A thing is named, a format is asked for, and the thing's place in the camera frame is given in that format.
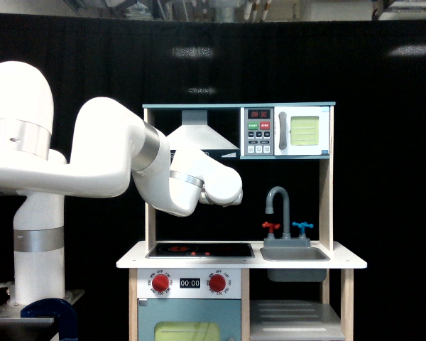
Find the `wooden post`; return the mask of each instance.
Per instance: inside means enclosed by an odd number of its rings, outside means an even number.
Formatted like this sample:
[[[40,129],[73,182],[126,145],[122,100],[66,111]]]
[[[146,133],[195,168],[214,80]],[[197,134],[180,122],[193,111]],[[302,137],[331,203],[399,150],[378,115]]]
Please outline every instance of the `wooden post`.
[[[327,277],[320,287],[320,300],[323,304],[329,304],[329,269],[327,269]]]
[[[341,270],[341,329],[346,341],[354,340],[354,270]]]
[[[329,110],[329,159],[320,160],[319,240],[328,250],[333,250],[333,144],[334,112]]]
[[[249,269],[241,270],[241,341],[251,338],[249,308]]]
[[[129,341],[137,341],[137,269],[129,269]]]
[[[144,108],[143,120],[148,124],[155,124],[155,117],[153,113]],[[146,251],[150,251],[156,244],[156,210],[154,207],[145,203],[145,246]]]

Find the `white countertop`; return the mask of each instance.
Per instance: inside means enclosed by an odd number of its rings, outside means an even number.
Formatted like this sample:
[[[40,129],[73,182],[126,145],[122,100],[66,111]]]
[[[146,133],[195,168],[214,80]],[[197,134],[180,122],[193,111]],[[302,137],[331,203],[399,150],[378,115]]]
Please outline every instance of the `white countertop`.
[[[222,267],[230,269],[364,269],[367,263],[343,247],[334,242],[333,251],[328,251],[319,241],[311,241],[311,247],[317,247],[329,258],[329,261],[267,261],[263,259],[261,248],[263,241],[242,241],[252,246],[254,258],[146,258],[147,250],[145,241],[139,242],[129,250],[117,263],[119,268],[209,268]]]

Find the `gray sink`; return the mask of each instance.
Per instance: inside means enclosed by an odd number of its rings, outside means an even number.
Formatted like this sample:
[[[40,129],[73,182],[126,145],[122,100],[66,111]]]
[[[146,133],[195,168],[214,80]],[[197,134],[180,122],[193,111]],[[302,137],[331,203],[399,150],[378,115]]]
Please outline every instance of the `gray sink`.
[[[315,247],[263,247],[266,261],[329,261],[329,257]],[[322,282],[327,277],[326,269],[267,269],[273,282]]]
[[[263,247],[266,261],[329,261],[329,257],[316,247]]]

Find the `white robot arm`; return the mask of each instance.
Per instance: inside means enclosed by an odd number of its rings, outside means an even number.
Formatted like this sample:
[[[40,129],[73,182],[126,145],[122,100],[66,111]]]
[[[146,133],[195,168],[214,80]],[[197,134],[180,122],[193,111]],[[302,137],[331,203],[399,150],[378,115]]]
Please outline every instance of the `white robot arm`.
[[[14,217],[18,304],[65,296],[64,195],[114,197],[132,174],[142,198],[172,215],[190,215],[199,201],[241,202],[235,170],[189,146],[177,150],[171,165],[166,137],[112,99],[94,98],[81,108],[70,163],[49,149],[52,124],[43,75],[25,63],[1,63],[0,195],[27,197]]]
[[[166,137],[113,99],[80,110],[69,164],[47,162],[53,121],[49,85],[34,67],[0,64],[0,188],[80,197],[114,197],[129,186],[173,215],[190,215],[204,196],[218,205],[241,200],[239,174],[187,146],[170,166]]]

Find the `oven window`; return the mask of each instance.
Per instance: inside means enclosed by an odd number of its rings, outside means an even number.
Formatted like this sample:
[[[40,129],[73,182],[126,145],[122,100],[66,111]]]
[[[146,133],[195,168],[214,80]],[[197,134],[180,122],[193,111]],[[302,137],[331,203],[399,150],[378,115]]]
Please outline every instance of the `oven window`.
[[[155,341],[220,341],[219,326],[213,322],[159,322]]]

